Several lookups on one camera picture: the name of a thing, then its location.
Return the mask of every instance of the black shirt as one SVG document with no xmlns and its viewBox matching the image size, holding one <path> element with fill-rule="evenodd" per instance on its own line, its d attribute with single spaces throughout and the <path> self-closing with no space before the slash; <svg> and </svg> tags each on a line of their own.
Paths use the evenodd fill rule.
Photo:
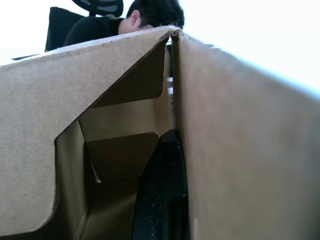
<svg viewBox="0 0 320 240">
<path fill-rule="evenodd" d="M 118 35 L 119 25 L 123 18 L 107 15 L 102 17 L 83 17 L 75 23 L 68 33 L 64 46 L 103 39 Z"/>
</svg>

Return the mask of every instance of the brown cardboard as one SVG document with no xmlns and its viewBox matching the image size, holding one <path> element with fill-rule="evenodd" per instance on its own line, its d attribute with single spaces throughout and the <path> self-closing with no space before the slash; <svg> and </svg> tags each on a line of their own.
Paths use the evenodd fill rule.
<svg viewBox="0 0 320 240">
<path fill-rule="evenodd" d="M 130 239 L 169 36 L 191 239 L 316 239 L 319 99 L 160 27 L 0 67 L 1 240 Z"/>
</svg>

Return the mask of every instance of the man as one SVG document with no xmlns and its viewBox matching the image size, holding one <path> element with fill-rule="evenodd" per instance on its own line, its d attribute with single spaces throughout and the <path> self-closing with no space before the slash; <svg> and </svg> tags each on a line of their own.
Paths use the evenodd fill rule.
<svg viewBox="0 0 320 240">
<path fill-rule="evenodd" d="M 183 28 L 184 11 L 178 0 L 135 0 L 126 18 L 113 15 L 84 17 L 70 30 L 65 46 L 90 40 L 127 34 L 158 26 L 174 25 Z"/>
</svg>

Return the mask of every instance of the white background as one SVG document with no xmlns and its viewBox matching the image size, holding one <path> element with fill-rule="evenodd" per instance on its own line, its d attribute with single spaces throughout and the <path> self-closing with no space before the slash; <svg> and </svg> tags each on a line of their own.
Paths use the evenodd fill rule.
<svg viewBox="0 0 320 240">
<path fill-rule="evenodd" d="M 124 0 L 125 15 L 133 0 Z M 320 91 L 319 0 L 180 0 L 184 31 Z M 6 0 L 0 7 L 0 64 L 45 49 L 50 7 L 88 15 L 71 0 Z"/>
</svg>

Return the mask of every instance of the corrugated cardboard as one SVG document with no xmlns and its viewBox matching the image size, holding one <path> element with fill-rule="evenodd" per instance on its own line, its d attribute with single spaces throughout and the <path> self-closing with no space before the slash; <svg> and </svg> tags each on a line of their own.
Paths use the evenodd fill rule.
<svg viewBox="0 0 320 240">
<path fill-rule="evenodd" d="M 0 67 L 1 239 L 130 239 L 169 36 L 191 239 L 315 238 L 319 99 L 160 27 Z"/>
</svg>

